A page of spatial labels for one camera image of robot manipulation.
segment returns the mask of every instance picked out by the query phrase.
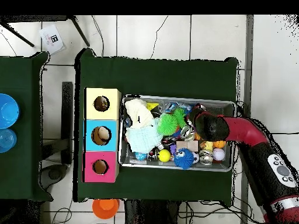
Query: light blue cloth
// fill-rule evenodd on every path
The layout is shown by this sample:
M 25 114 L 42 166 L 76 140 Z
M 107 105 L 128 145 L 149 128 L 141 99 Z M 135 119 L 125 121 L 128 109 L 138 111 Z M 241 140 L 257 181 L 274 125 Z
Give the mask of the light blue cloth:
M 158 133 L 159 118 L 151 120 L 151 125 L 139 129 L 127 128 L 126 137 L 132 152 L 149 153 L 163 138 Z

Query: green tablecloth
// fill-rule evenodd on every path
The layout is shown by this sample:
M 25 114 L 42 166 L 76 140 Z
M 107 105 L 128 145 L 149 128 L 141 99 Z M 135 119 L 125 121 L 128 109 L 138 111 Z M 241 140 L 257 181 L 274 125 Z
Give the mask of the green tablecloth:
M 83 183 L 84 88 L 117 88 L 122 95 L 236 99 L 238 61 L 97 58 L 83 49 L 76 58 L 74 198 L 222 200 L 231 203 L 232 171 L 182 171 L 121 167 L 116 182 Z
M 40 75 L 48 60 L 46 52 L 31 58 L 0 57 L 0 93 L 12 96 L 20 117 L 11 126 L 16 145 L 0 153 L 0 198 L 52 200 L 38 184 L 41 154 Z

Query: blue block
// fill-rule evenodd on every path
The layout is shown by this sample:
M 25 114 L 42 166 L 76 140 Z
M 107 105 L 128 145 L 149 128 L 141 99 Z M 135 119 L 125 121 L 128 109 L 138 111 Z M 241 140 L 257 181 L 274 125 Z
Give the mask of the blue block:
M 97 145 L 93 142 L 91 134 L 96 127 L 104 126 L 111 131 L 111 139 L 106 145 Z M 116 120 L 87 120 L 86 121 L 86 151 L 116 151 L 117 145 Z

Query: blue bowl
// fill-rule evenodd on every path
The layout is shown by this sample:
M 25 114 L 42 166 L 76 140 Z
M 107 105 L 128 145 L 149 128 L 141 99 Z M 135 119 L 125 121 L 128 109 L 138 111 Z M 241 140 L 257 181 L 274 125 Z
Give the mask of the blue bowl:
M 17 102 L 9 95 L 0 93 L 0 129 L 12 126 L 19 114 L 20 109 Z
M 0 153 L 4 153 L 16 144 L 16 134 L 11 129 L 0 129 Z

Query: gray bin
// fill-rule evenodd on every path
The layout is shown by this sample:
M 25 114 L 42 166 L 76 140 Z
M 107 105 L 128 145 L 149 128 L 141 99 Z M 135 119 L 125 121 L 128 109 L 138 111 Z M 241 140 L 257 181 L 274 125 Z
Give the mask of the gray bin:
M 237 114 L 237 107 L 232 101 L 219 101 L 219 100 L 197 100 L 197 99 L 185 99 L 185 98 L 170 98 L 170 97 L 155 97 L 155 96 L 130 96 L 125 95 L 121 99 L 121 107 L 123 111 L 120 114 L 120 131 L 121 135 L 119 138 L 119 152 L 118 159 L 122 166 L 127 167 L 149 167 L 156 169 L 179 169 L 176 167 L 175 163 L 168 161 L 166 163 L 160 162 L 159 160 L 148 161 L 148 160 L 137 160 L 134 153 L 131 152 L 129 145 L 124 141 L 124 134 L 126 133 L 126 128 L 124 127 L 124 120 L 128 117 L 126 108 L 124 107 L 125 102 L 135 98 L 140 98 L 149 103 L 170 103 L 170 102 L 181 102 L 185 104 L 195 105 L 196 103 L 201 103 L 207 108 L 207 111 L 214 115 L 225 115 L 235 117 Z M 226 146 L 223 148 L 225 151 L 225 159 L 221 163 L 212 163 L 212 165 L 203 165 L 200 162 L 193 164 L 188 170 L 202 170 L 202 171 L 215 171 L 215 172 L 227 172 L 232 169 L 233 164 L 233 153 L 235 152 L 235 144 L 233 142 L 227 142 Z

